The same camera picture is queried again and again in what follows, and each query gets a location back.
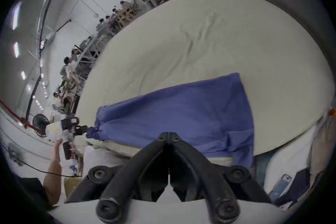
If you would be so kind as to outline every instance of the smartphone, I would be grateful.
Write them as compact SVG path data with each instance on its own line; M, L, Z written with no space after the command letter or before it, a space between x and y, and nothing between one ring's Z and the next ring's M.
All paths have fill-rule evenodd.
M281 180L275 185L272 191L268 194L271 202L273 203L277 198L280 197L281 193L285 190L285 188L292 181L292 177L289 175L283 175Z

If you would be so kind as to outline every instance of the human arm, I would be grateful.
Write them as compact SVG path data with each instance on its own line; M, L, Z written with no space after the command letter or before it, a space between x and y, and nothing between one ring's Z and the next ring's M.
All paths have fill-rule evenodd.
M57 204L61 196L62 182L60 175L62 172L62 168L60 165L61 159L59 152L61 143L62 139L59 139L55 142L54 152L51 158L50 166L48 168L49 173L54 173L58 175L46 174L43 180L43 187L50 205Z

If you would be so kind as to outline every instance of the human hand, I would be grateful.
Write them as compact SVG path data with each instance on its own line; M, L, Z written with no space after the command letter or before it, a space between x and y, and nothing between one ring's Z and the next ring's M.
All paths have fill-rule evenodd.
M61 145L62 142L63 142L62 139L56 140L56 142L54 144L54 153L53 153L52 158L51 158L52 161L58 161L58 162L61 161L61 159L60 159L60 145Z

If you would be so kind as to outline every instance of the desk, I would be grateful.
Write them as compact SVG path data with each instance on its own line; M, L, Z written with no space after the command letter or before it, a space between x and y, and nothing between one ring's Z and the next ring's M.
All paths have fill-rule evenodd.
M313 38L271 3L170 0L108 43L76 116L94 126L100 106L233 72L240 73L250 103L255 155L306 131L335 92L330 67Z
M85 49L83 52L78 56L76 64L73 67L72 72L77 73L76 69L80 63L89 63L91 67L95 64L97 58L99 57L99 54L104 49L106 43L115 36L115 33L113 33L108 25L107 22L104 23L104 26L95 34L95 36L86 44ZM78 78L85 82L86 79L77 75Z

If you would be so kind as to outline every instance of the black cable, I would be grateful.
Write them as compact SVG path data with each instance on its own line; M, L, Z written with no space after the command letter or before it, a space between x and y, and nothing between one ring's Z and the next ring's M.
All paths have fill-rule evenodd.
M1 143L1 145L2 145L2 147L9 153L9 150L7 149L7 147L4 146L3 143ZM21 162L21 163L23 163L23 164L29 166L30 168L33 168L33 169L35 169L36 171L39 171L39 172L42 172L42 173L45 173L45 174L51 174L51 175L56 175L56 176L64 176L64 177L81 177L81 176L65 176L65 175L60 175L60 174L52 173L52 172L49 172L49 171L41 171L41 170L39 170L39 169L37 169L37 168L35 168L35 167L29 165L28 163L23 162L22 160L18 159L18 158L15 157L15 156L12 156L12 157L15 158L15 159L17 159L19 162Z

